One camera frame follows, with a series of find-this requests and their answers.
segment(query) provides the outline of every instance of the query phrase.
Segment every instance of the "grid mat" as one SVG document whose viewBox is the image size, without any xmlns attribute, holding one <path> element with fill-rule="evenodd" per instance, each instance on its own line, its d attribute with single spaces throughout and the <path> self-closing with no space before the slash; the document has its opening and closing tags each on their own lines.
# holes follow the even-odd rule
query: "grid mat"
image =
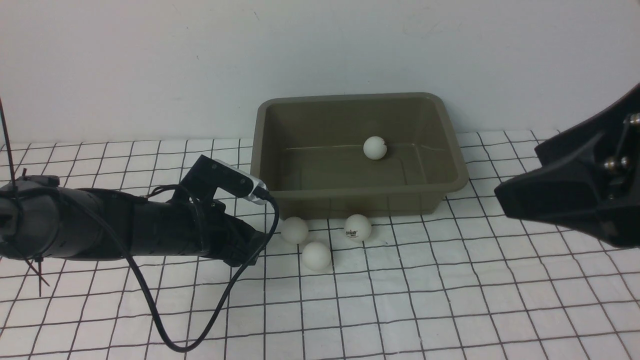
<svg viewBox="0 0 640 360">
<path fill-rule="evenodd" d="M 332 249 L 319 274 L 275 236 L 231 292 L 207 340 L 166 348 L 124 261 L 46 259 L 38 297 L 24 262 L 0 259 L 0 358 L 640 359 L 640 250 L 504 216 L 493 189 L 539 167 L 555 131 L 458 135 L 471 181 L 430 215 L 372 218 L 364 244 L 344 220 L 309 222 Z M 71 188 L 147 194 L 204 154 L 248 171 L 250 139 L 15 144 L 18 171 Z M 9 176 L 0 152 L 0 179 Z M 264 231 L 271 209 L 218 196 Z M 138 257 L 174 341 L 204 328 L 233 269 L 194 257 Z"/>
</svg>

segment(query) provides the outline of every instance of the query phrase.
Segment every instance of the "plastic tub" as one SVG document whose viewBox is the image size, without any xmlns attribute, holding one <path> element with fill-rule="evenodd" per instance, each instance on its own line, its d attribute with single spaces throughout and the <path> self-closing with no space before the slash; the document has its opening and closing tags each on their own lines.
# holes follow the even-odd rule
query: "plastic tub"
<svg viewBox="0 0 640 360">
<path fill-rule="evenodd" d="M 387 154 L 368 159 L 370 136 Z M 442 100 L 427 93 L 273 99 L 258 110 L 251 174 L 282 218 L 416 215 L 463 188 L 467 168 Z"/>
</svg>

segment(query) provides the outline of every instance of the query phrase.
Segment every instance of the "wire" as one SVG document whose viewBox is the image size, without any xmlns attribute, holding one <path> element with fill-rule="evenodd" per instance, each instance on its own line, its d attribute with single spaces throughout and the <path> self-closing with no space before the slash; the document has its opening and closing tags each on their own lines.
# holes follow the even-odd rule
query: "wire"
<svg viewBox="0 0 640 360">
<path fill-rule="evenodd" d="M 206 237 L 207 234 L 205 234 L 205 226 L 202 225 L 204 224 L 205 220 L 204 220 L 204 211 L 202 210 L 202 205 L 200 203 L 200 201 L 195 197 L 195 195 L 193 195 L 193 193 L 191 191 L 189 191 L 189 189 L 185 188 L 184 186 L 180 185 L 180 184 L 176 184 L 176 185 L 160 185 L 157 188 L 153 189 L 151 191 L 151 193 L 147 196 L 145 196 L 147 199 L 150 197 L 154 197 L 156 195 L 159 195 L 163 192 L 167 192 L 170 190 L 182 190 L 183 192 L 185 192 L 187 195 L 189 195 L 189 197 L 191 198 L 191 201 L 193 201 L 193 207 L 196 210 L 196 217 L 197 217 L 197 221 L 196 221 L 196 226 L 198 227 L 198 232 L 200 233 L 200 248 L 203 250 L 209 250 L 209 246 L 206 242 Z"/>
<path fill-rule="evenodd" d="M 2 98 L 0 98 L 0 120 L 2 122 L 2 130 L 4 132 L 4 145 L 6 146 L 6 155 L 7 155 L 7 158 L 9 159 L 9 175 L 11 177 L 11 188 L 12 188 L 11 193 L 13 194 L 13 200 L 15 201 L 15 205 L 18 208 L 17 221 L 20 222 L 20 217 L 22 216 L 22 204 L 20 203 L 20 198 L 18 197 L 18 186 L 16 186 L 15 184 L 15 168 L 13 167 L 13 152 L 11 151 L 11 141 L 9 140 L 9 130 L 7 130 L 6 119 L 4 117 L 4 108 L 2 106 Z M 9 240 L 5 240 L 4 242 L 10 245 L 14 249 L 14 251 L 18 253 L 18 255 L 22 256 L 22 259 L 24 260 L 24 262 L 27 265 L 29 265 L 29 268 L 34 273 L 36 273 L 36 275 L 38 276 L 38 284 L 40 288 L 42 288 L 42 282 L 44 282 L 47 286 L 51 286 L 42 276 L 42 272 L 39 272 L 33 267 L 33 264 L 29 262 L 27 257 L 20 251 L 20 249 L 18 249 L 18 246 L 16 246 L 16 244 L 12 243 Z"/>
<path fill-rule="evenodd" d="M 18 198 L 18 188 L 15 186 L 15 169 L 13 168 L 13 153 L 11 152 L 11 142 L 9 141 L 9 131 L 6 128 L 6 120 L 4 118 L 4 108 L 2 107 L 2 98 L 0 98 L 0 117 L 2 118 L 2 130 L 4 132 L 4 145 L 6 146 L 7 157 L 9 158 L 9 174 L 11 175 L 11 186 L 13 194 Z"/>
<path fill-rule="evenodd" d="M 209 319 L 209 322 L 207 323 L 207 326 L 205 326 L 204 330 L 202 331 L 202 333 L 198 337 L 198 339 L 196 339 L 190 345 L 181 347 L 181 346 L 178 346 L 176 343 L 174 343 L 169 338 L 169 335 L 167 335 L 166 330 L 164 329 L 164 325 L 162 323 L 162 319 L 160 318 L 160 313 L 157 310 L 156 302 L 155 302 L 153 296 L 151 295 L 151 291 L 149 290 L 149 286 L 147 285 L 145 277 L 142 275 L 142 272 L 140 271 L 140 268 L 138 267 L 138 264 L 136 264 L 135 260 L 133 260 L 133 256 L 131 256 L 131 254 L 127 250 L 127 247 L 126 247 L 124 241 L 119 237 L 119 235 L 115 232 L 115 230 L 113 230 L 113 228 L 103 218 L 100 217 L 100 215 L 96 214 L 96 212 L 94 212 L 90 208 L 87 208 L 84 204 L 78 202 L 73 197 L 58 191 L 57 188 L 41 187 L 41 188 L 30 188 L 30 189 L 23 190 L 21 192 L 18 191 L 18 188 L 16 187 L 16 184 L 15 184 L 16 183 L 16 181 L 15 181 L 15 169 L 13 168 L 13 157 L 12 157 L 12 152 L 11 152 L 11 145 L 10 145 L 10 142 L 9 142 L 9 134 L 8 134 L 7 128 L 6 128 L 6 121 L 4 119 L 4 111 L 3 111 L 3 108 L 2 108 L 2 100 L 0 100 L 0 117 L 1 117 L 1 120 L 2 120 L 2 128 L 3 128 L 3 131 L 4 131 L 4 140 L 6 142 L 6 149 L 7 149 L 7 153 L 8 153 L 8 157 L 9 157 L 9 169 L 10 169 L 11 183 L 12 183 L 12 190 L 10 192 L 0 190 L 0 197 L 4 197 L 6 199 L 13 199 L 14 201 L 17 202 L 18 207 L 21 208 L 21 206 L 20 206 L 20 196 L 22 196 L 23 198 L 28 198 L 28 197 L 35 197 L 35 196 L 40 196 L 40 195 L 51 195 L 54 198 L 57 197 L 59 200 L 67 201 L 69 204 L 73 205 L 74 207 L 76 207 L 77 209 L 82 211 L 85 215 L 87 215 L 88 217 L 93 219 L 93 221 L 98 223 L 98 225 L 100 225 L 102 227 L 102 229 L 105 230 L 105 232 L 107 232 L 109 234 L 109 236 L 111 237 L 113 242 L 116 244 L 116 246 L 118 247 L 118 249 L 122 253 L 123 257 L 127 260 L 129 266 L 131 267 L 131 270 L 133 271 L 133 274 L 136 276 L 136 280 L 138 280 L 138 284 L 140 285 L 142 293 L 145 296 L 145 300 L 147 301 L 147 305 L 149 307 L 149 311 L 151 312 L 151 317 L 153 318 L 153 321 L 154 321 L 154 323 L 156 325 L 156 329 L 158 330 L 158 334 L 160 334 L 160 338 L 162 338 L 162 340 L 166 344 L 166 346 L 169 347 L 170 349 L 172 349 L 173 351 L 181 352 L 181 353 L 189 352 L 189 351 L 195 349 L 196 347 L 198 347 L 198 345 L 200 345 L 204 341 L 204 339 L 207 337 L 207 334 L 209 333 L 209 331 L 211 331 L 211 328 L 213 327 L 213 324 L 216 322 L 216 319 L 218 319 L 218 315 L 220 315 L 220 311 L 222 310 L 222 307 L 224 306 L 224 303 L 227 301 L 227 299 L 229 297 L 229 293 L 231 292 L 231 288 L 233 288 L 233 286 L 235 285 L 235 283 L 238 280 L 238 278 L 240 278 L 240 275 L 242 275 L 242 273 L 249 267 L 249 265 L 251 263 L 253 263 L 258 258 L 260 253 L 264 250 L 264 248 L 267 246 L 267 244 L 269 243 L 269 241 L 273 237 L 273 234 L 276 231 L 276 227 L 278 226 L 278 219 L 280 218 L 280 210 L 278 208 L 278 204 L 276 203 L 275 199 L 266 190 L 264 190 L 262 188 L 257 188 L 256 189 L 256 191 L 257 191 L 255 193 L 256 196 L 260 197 L 263 200 L 268 201 L 271 204 L 271 206 L 273 206 L 273 211 L 274 211 L 275 215 L 274 215 L 274 219 L 273 219 L 273 224 L 271 225 L 271 229 L 269 230 L 269 232 L 265 236 L 265 239 L 262 242 L 262 244 L 260 245 L 260 247 L 258 249 L 256 249 L 256 251 L 240 266 L 238 271 L 236 271 L 236 274 L 231 278 L 231 280 L 227 284 L 227 287 L 225 288 L 225 292 L 222 294 L 222 297 L 220 298 L 220 301 L 218 302 L 218 305 L 216 306 L 216 309 L 215 309 L 213 315 L 211 315 L 211 319 Z M 196 212 L 196 217 L 197 217 L 197 221 L 196 221 L 197 225 L 196 226 L 198 227 L 198 232 L 200 233 L 200 241 L 202 243 L 202 247 L 204 248 L 205 245 L 206 245 L 205 244 L 206 241 L 205 241 L 204 226 L 202 225 L 203 222 L 204 222 L 202 205 L 201 205 L 200 201 L 198 201 L 198 199 L 195 196 L 193 196 L 193 194 L 188 189 L 186 189 L 185 187 L 183 187 L 182 185 L 179 185 L 179 184 L 176 184 L 176 185 L 161 185 L 161 186 L 158 186 L 157 188 L 155 188 L 149 195 L 147 195 L 147 198 L 156 196 L 156 195 L 158 195 L 160 193 L 163 193 L 165 191 L 168 191 L 168 190 L 178 190 L 178 189 L 180 189 L 182 191 L 185 191 L 189 195 L 191 200 L 193 201 L 195 212 Z M 9 244 L 20 255 L 22 255 L 20 250 L 14 244 L 11 244 L 11 243 L 9 243 Z M 42 278 L 42 274 L 39 274 L 33 268 L 33 265 L 31 263 L 29 263 L 29 261 L 24 257 L 24 255 L 22 255 L 22 257 L 27 262 L 29 267 L 32 268 L 33 271 L 36 272 L 36 274 L 38 274 L 38 276 L 41 278 L 41 280 L 44 280 Z"/>
<path fill-rule="evenodd" d="M 218 302 L 218 305 L 216 306 L 216 309 L 213 315 L 211 316 L 211 319 L 209 319 L 207 326 L 205 326 L 205 329 L 202 331 L 198 339 L 196 339 L 192 344 L 188 346 L 181 347 L 176 345 L 167 335 L 166 330 L 164 329 L 164 325 L 162 323 L 162 319 L 160 318 L 160 314 L 157 310 L 155 300 L 153 298 L 153 295 L 151 295 L 151 291 L 149 290 L 147 282 L 144 276 L 142 275 L 142 272 L 140 271 L 138 264 L 136 264 L 135 260 L 133 260 L 133 257 L 127 250 L 124 241 L 115 232 L 115 230 L 113 230 L 113 228 L 103 218 L 101 218 L 100 215 L 96 214 L 96 212 L 87 208 L 84 204 L 78 202 L 73 197 L 67 194 L 64 194 L 62 192 L 59 192 L 57 188 L 32 188 L 32 189 L 23 190 L 20 192 L 20 195 L 23 197 L 34 197 L 34 196 L 45 195 L 45 194 L 52 195 L 53 197 L 59 197 L 61 200 L 64 200 L 67 203 L 71 204 L 75 208 L 82 211 L 85 215 L 89 216 L 91 219 L 96 221 L 96 223 L 98 223 L 103 228 L 103 230 L 105 230 L 105 232 L 109 234 L 111 239 L 114 241 L 114 243 L 116 244 L 116 246 L 118 247 L 122 255 L 124 256 L 124 258 L 127 260 L 129 266 L 131 267 L 131 270 L 133 271 L 133 274 L 136 277 L 136 280 L 138 280 L 138 284 L 140 284 L 140 288 L 142 289 L 142 293 L 145 296 L 145 300 L 147 301 L 149 311 L 151 312 L 151 317 L 153 318 L 153 321 L 156 325 L 158 334 L 160 334 L 160 338 L 162 338 L 163 342 L 166 344 L 167 347 L 169 347 L 173 351 L 181 352 L 181 353 L 189 352 L 195 349 L 207 337 L 207 334 L 213 327 L 213 324 L 218 318 L 218 315 L 220 315 L 220 311 L 222 310 L 224 303 L 227 301 L 229 293 L 231 292 L 231 288 L 236 283 L 238 278 L 240 278 L 240 275 L 242 275 L 242 273 L 249 267 L 249 265 L 258 258 L 260 253 L 267 246 L 267 244 L 269 243 L 269 241 L 273 237 L 273 234 L 276 231 L 276 227 L 278 226 L 278 219 L 280 218 L 280 209 L 278 208 L 278 204 L 275 202 L 275 199 L 266 191 L 259 192 L 258 194 L 256 194 L 261 198 L 263 198 L 264 200 L 267 200 L 271 204 L 271 206 L 273 206 L 274 219 L 273 219 L 273 224 L 271 225 L 271 229 L 265 236 L 265 239 L 260 245 L 260 247 L 256 249 L 256 251 L 240 266 L 236 274 L 231 278 L 231 280 L 227 284 L 227 287 L 225 288 L 225 291 L 222 294 L 222 297 L 220 298 L 220 301 Z M 0 191 L 0 197 L 8 197 L 11 195 L 12 193 L 10 192 Z"/>
</svg>

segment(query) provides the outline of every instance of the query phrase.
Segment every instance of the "ping pong ball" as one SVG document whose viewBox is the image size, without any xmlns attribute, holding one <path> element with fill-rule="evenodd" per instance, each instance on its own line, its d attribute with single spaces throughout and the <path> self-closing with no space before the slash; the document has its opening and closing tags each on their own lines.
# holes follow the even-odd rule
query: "ping pong ball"
<svg viewBox="0 0 640 360">
<path fill-rule="evenodd" d="M 365 241 L 371 235 L 371 223 L 364 215 L 351 215 L 344 223 L 344 233 L 350 240 Z"/>
<path fill-rule="evenodd" d="M 282 238 L 289 243 L 299 244 L 309 234 L 309 226 L 299 217 L 290 217 L 282 222 Z"/>
<path fill-rule="evenodd" d="M 387 145 L 380 136 L 372 136 L 364 142 L 364 154 L 372 160 L 380 160 L 387 153 Z"/>
<path fill-rule="evenodd" d="M 302 250 L 302 263 L 313 271 L 326 268 L 331 262 L 331 251 L 325 244 L 312 242 Z"/>
</svg>

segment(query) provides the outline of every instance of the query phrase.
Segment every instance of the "screw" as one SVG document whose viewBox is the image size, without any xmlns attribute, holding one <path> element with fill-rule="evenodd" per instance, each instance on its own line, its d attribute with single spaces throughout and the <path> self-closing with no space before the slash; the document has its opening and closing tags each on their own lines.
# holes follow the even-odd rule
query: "screw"
<svg viewBox="0 0 640 360">
<path fill-rule="evenodd" d="M 629 157 L 623 156 L 622 159 L 620 159 L 620 165 L 622 165 L 623 168 L 629 168 L 629 165 L 630 165 Z"/>
<path fill-rule="evenodd" d="M 640 113 L 631 114 L 629 117 L 629 124 L 631 126 L 640 126 Z"/>
<path fill-rule="evenodd" d="M 618 162 L 616 161 L 616 158 L 614 158 L 613 156 L 611 156 L 610 158 L 607 158 L 604 161 L 604 168 L 611 172 L 616 171 L 617 165 L 618 165 Z"/>
</svg>

